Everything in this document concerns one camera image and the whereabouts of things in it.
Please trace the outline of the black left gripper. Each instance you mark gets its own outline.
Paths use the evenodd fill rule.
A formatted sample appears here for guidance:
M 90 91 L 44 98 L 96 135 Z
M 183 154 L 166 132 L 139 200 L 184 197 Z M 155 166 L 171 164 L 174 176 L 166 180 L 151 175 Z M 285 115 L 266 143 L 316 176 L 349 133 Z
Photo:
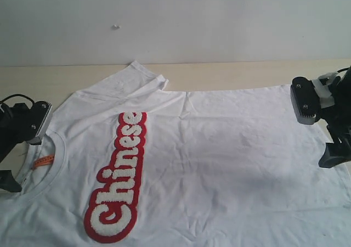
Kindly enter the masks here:
M 25 103 L 16 103 L 13 107 L 1 103 L 1 159 L 5 159 L 17 144 L 35 136 L 36 124 L 32 112 Z M 0 170 L 0 178 L 2 190 L 11 193 L 22 191 L 11 170 Z

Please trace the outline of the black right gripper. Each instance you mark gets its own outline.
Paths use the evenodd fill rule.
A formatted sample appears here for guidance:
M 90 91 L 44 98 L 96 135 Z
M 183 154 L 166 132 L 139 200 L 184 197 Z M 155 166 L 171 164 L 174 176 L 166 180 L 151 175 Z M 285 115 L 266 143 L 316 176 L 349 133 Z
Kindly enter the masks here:
M 326 94 L 320 98 L 322 120 L 333 143 L 326 143 L 325 151 L 318 165 L 333 168 L 350 162 L 350 67 L 320 76 Z

